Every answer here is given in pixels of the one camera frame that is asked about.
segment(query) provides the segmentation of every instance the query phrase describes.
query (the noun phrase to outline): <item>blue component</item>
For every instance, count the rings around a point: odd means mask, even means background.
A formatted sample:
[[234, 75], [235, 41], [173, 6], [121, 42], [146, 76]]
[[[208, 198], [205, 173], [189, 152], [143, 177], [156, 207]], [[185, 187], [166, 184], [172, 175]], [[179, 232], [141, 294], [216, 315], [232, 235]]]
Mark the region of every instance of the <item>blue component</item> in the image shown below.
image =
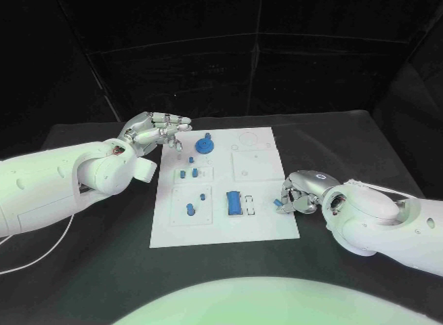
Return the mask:
[[241, 199], [240, 199], [240, 192], [231, 191], [227, 193], [228, 197], [228, 215], [241, 215]]
[[205, 133], [205, 138], [202, 138], [195, 143], [195, 150], [199, 154], [208, 154], [214, 150], [214, 141], [211, 140], [212, 136], [209, 133]]
[[188, 214], [189, 215], [195, 215], [195, 207], [192, 206], [192, 204], [188, 204]]

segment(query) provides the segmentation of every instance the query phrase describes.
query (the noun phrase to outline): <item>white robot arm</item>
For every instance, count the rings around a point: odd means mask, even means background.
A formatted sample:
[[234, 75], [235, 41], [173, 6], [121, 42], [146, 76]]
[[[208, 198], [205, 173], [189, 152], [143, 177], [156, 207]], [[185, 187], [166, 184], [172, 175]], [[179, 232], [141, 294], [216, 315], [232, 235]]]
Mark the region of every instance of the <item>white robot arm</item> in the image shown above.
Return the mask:
[[[393, 201], [381, 192], [406, 196]], [[317, 171], [297, 171], [284, 181], [277, 212], [313, 213], [322, 205], [326, 228], [352, 253], [385, 254], [401, 264], [443, 276], [443, 202], [419, 199], [349, 180], [342, 185]]]
[[0, 237], [36, 230], [118, 194], [131, 178], [150, 182], [156, 164], [140, 158], [167, 144], [190, 119], [141, 113], [115, 139], [36, 152], [0, 162]]

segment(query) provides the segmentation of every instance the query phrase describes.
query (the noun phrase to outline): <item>blue knob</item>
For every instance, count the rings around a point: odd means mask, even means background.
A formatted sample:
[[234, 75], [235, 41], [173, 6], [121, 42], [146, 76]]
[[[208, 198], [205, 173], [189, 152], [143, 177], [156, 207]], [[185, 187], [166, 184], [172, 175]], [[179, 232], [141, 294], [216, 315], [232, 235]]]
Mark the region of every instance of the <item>blue knob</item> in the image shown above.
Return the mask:
[[189, 215], [195, 215], [195, 207], [192, 206], [192, 204], [188, 204], [188, 214]]
[[212, 136], [209, 133], [205, 133], [205, 137], [195, 143], [195, 150], [199, 154], [208, 154], [214, 150], [214, 141], [211, 140]]

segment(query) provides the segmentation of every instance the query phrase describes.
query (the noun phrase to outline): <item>black table surface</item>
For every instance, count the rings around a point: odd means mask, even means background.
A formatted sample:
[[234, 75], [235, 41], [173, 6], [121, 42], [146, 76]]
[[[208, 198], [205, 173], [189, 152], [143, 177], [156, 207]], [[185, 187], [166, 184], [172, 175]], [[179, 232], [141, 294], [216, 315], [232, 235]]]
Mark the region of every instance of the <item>black table surface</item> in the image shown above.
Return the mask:
[[[56, 125], [43, 149], [118, 135], [124, 123]], [[365, 111], [198, 118], [196, 130], [271, 127], [284, 174], [329, 173], [423, 197]], [[160, 163], [162, 147], [146, 157]], [[368, 293], [443, 322], [443, 278], [336, 243], [320, 212], [296, 214], [300, 239], [149, 248], [159, 170], [151, 183], [76, 214], [68, 235], [32, 267], [0, 276], [0, 324], [108, 324], [173, 291], [211, 280], [278, 276]], [[0, 271], [33, 261], [55, 244], [68, 219], [14, 236], [0, 247]]]

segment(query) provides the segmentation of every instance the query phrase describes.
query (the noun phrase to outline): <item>white board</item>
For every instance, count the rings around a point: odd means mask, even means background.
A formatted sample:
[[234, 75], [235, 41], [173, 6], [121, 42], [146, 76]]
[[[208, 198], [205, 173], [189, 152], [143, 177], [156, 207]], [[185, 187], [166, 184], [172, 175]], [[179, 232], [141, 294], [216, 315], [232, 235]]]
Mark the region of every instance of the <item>white board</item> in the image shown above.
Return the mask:
[[[199, 154], [195, 143], [206, 132], [214, 151]], [[182, 152], [163, 146], [150, 248], [299, 238], [293, 213], [277, 214], [273, 204], [284, 171], [271, 128], [189, 131], [177, 139]], [[231, 191], [240, 192], [241, 215], [228, 215]]]

